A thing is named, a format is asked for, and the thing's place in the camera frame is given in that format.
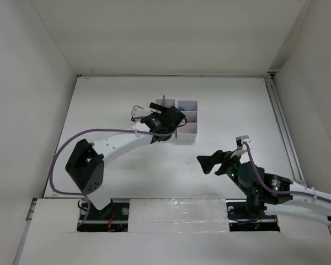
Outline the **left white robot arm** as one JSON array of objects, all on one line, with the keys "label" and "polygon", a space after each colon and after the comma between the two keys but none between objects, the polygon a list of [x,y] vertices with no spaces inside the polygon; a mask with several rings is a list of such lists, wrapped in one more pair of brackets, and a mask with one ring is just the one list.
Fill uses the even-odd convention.
[{"label": "left white robot arm", "polygon": [[93,205],[93,213],[100,219],[110,216],[113,201],[103,187],[104,168],[128,152],[155,142],[168,141],[187,119],[177,107],[150,104],[150,110],[134,105],[134,122],[130,129],[108,129],[115,135],[100,141],[78,141],[65,165],[65,170],[82,195]]}]

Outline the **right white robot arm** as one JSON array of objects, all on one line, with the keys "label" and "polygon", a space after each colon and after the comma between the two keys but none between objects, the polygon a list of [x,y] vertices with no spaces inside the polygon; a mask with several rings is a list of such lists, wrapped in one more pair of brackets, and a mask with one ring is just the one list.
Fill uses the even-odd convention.
[{"label": "right white robot arm", "polygon": [[196,159],[204,174],[209,174],[219,165],[215,175],[227,175],[245,195],[240,213],[246,219],[287,214],[319,221],[331,227],[331,194],[267,173],[252,158],[248,162],[241,162],[242,154],[242,150],[218,150],[210,156],[198,155]]}]

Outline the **left white organizer box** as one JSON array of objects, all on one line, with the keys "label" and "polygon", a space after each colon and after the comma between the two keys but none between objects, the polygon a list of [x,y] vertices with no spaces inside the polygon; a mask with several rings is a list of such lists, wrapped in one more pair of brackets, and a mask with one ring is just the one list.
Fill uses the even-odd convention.
[{"label": "left white organizer box", "polygon": [[[159,104],[159,105],[162,105],[162,98],[156,99],[155,100],[155,103],[156,104]],[[166,107],[168,109],[170,109],[170,108],[176,108],[176,106],[175,106],[175,99],[173,99],[173,98],[166,98]]]}]

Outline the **white organizer box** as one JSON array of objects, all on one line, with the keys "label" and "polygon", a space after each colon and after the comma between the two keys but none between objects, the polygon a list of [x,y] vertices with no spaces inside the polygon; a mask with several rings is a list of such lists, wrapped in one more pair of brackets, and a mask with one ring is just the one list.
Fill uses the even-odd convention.
[{"label": "white organizer box", "polygon": [[197,137],[198,103],[196,100],[179,100],[177,105],[185,109],[182,113],[186,117],[186,122],[177,128],[177,140],[194,142]]},{"label": "white organizer box", "polygon": [[[156,104],[159,104],[159,105],[162,105],[162,98],[156,99],[155,100],[155,103]],[[173,98],[166,98],[166,107],[168,109],[170,109],[170,108],[176,108],[176,106],[175,106],[175,99],[173,99]]]}]

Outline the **right white organizer box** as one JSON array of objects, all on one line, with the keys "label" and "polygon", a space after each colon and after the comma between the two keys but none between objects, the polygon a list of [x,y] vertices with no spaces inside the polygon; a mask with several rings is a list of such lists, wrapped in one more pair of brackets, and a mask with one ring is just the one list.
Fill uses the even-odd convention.
[{"label": "right white organizer box", "polygon": [[177,140],[194,142],[197,137],[198,103],[196,100],[179,100],[177,105],[185,109],[182,113],[186,117],[186,122],[177,128]]}]

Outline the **aluminium side rail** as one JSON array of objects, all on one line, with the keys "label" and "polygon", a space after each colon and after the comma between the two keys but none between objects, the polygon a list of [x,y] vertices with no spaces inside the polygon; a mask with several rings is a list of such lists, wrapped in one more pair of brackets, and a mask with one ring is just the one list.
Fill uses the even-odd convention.
[{"label": "aluminium side rail", "polygon": [[268,72],[264,76],[266,90],[268,92],[271,106],[273,108],[276,123],[278,125],[279,132],[284,144],[284,149],[290,164],[293,178],[295,182],[306,186],[306,181],[301,170],[300,162],[298,160],[297,153],[287,126],[287,122],[284,117],[284,112],[279,101],[278,93],[274,85],[273,77],[275,76],[275,74],[276,72]]}]

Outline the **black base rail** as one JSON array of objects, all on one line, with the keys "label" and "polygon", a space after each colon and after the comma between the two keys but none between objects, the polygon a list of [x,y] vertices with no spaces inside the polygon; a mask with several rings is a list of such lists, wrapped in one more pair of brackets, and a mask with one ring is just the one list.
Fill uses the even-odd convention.
[{"label": "black base rail", "polygon": [[278,218],[251,217],[243,199],[113,199],[98,210],[78,202],[79,232],[214,233],[280,231]]}]

